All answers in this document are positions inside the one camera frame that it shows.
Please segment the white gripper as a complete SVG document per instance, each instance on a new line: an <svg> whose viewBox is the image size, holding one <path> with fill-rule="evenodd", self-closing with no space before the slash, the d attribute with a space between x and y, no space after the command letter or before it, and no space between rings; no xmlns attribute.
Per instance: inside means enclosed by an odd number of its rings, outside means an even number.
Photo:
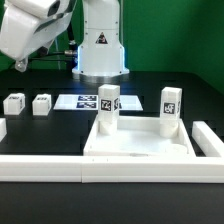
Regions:
<svg viewBox="0 0 224 224"><path fill-rule="evenodd" d="M27 57L67 29L74 7L75 0L5 0L0 51L25 72Z"/></svg>

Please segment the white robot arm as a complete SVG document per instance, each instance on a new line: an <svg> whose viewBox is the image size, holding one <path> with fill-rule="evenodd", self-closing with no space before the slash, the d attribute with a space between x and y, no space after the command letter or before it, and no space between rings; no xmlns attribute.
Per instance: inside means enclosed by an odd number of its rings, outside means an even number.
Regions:
<svg viewBox="0 0 224 224"><path fill-rule="evenodd" d="M0 52L24 72L28 57L48 50L70 25L77 0L4 0ZM84 38L77 49L73 77L107 82L127 74L125 49L119 41L118 0L82 0Z"/></svg>

